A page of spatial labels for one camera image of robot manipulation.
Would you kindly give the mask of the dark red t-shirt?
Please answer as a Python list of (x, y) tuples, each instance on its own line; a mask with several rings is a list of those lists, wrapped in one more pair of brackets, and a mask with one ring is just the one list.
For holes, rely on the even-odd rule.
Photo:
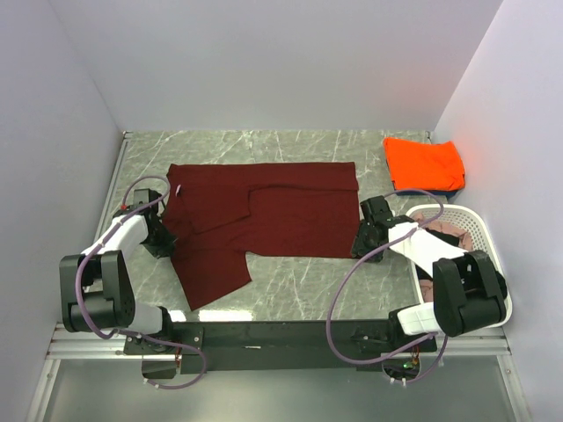
[(351, 258), (360, 225), (353, 162), (173, 164), (163, 222), (190, 309), (251, 281), (246, 254)]

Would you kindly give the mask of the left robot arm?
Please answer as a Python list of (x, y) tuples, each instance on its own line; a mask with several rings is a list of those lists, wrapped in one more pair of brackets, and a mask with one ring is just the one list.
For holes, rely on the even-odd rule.
[(175, 236), (162, 223), (158, 207), (134, 213), (131, 206), (116, 213), (108, 229), (92, 246), (59, 264), (62, 323), (69, 332), (91, 332), (93, 323), (102, 337), (126, 331), (144, 335), (155, 353), (175, 345), (169, 311), (136, 300), (128, 261), (138, 246), (154, 258), (168, 258)]

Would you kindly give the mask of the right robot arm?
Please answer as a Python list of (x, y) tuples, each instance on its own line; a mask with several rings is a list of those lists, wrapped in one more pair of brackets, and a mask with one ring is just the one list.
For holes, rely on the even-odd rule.
[(512, 305), (506, 282), (486, 252), (448, 244), (410, 220), (362, 221), (353, 256), (378, 261), (388, 249), (406, 257), (432, 281), (431, 300), (399, 310), (398, 321), (386, 329), (393, 349), (405, 351), (422, 333), (456, 337), (509, 319)]

